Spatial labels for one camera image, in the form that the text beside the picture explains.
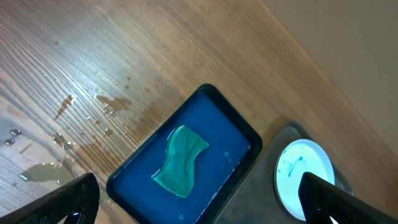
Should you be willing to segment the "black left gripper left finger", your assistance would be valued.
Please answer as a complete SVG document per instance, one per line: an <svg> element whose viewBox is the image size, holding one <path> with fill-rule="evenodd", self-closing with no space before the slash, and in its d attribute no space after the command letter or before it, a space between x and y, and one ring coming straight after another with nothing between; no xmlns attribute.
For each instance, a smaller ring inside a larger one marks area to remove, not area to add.
<svg viewBox="0 0 398 224"><path fill-rule="evenodd" d="M99 209L100 187L86 173L41 198L1 217L1 223L89 223Z"/></svg>

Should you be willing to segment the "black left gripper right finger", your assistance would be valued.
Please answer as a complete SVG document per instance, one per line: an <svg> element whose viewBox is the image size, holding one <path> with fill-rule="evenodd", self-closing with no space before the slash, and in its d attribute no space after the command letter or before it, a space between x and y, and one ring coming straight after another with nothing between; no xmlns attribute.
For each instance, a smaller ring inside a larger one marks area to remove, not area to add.
<svg viewBox="0 0 398 224"><path fill-rule="evenodd" d="M310 172L303 174L298 196L307 223L397 224L395 218Z"/></svg>

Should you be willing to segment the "white plate blue smears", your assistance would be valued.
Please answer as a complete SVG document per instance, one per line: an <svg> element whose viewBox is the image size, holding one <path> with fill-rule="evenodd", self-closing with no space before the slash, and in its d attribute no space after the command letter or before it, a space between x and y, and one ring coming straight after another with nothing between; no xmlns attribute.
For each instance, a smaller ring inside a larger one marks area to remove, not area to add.
<svg viewBox="0 0 398 224"><path fill-rule="evenodd" d="M274 185L284 208L300 221L305 220L299 199L299 185L304 172L311 172L335 184L333 166L326 152L312 140L299 139L288 144L278 156Z"/></svg>

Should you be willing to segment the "green sponge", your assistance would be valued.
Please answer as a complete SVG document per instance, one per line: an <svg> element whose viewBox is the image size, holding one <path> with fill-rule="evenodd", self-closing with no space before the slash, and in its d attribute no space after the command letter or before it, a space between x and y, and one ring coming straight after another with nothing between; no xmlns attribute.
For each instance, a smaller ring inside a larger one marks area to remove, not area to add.
<svg viewBox="0 0 398 224"><path fill-rule="evenodd" d="M169 135L164 163L151 179L178 197L188 197L195 183L195 159L208 147L196 132L179 126Z"/></svg>

